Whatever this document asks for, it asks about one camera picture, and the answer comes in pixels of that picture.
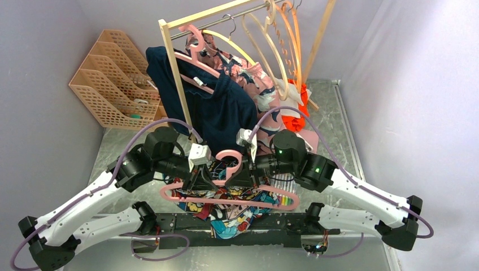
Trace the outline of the comic print shorts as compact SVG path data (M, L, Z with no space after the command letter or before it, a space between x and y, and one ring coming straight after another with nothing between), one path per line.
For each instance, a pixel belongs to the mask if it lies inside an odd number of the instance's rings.
M276 194L244 187L220 187L218 191L192 191L174 189L172 197L194 197L235 199L253 202L280 204ZM232 239L249 229L251 224L270 213L270 208L256 206L238 206L211 203L177 202L176 205L186 213L203 221L210 222L211 236L216 239Z

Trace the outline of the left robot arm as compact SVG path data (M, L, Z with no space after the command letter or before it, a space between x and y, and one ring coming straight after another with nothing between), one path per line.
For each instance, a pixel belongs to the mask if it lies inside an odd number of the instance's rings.
M151 182L155 173L187 180L196 165L208 163L212 154L205 143L191 146L188 156L176 155L177 132L161 126L143 144L131 140L125 151L88 187L57 209L41 217L19 221L38 270L58 270L75 255L117 235L146 236L158 231L157 216L146 202L111 216L96 214L116 199Z

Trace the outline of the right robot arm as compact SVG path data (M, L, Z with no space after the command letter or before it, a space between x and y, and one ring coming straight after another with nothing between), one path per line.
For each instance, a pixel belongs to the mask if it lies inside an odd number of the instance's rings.
M311 203L304 219L310 233L353 230L378 236L386 245L401 251L413 249L420 238L421 198L396 196L352 176L337 162L310 152L305 140L291 131L280 131L271 142L271 154L257 155L252 131L240 129L236 143L246 148L246 154L238 158L238 166L227 169L226 185L252 187L262 177L289 174L302 188L339 196L359 207L340 209Z

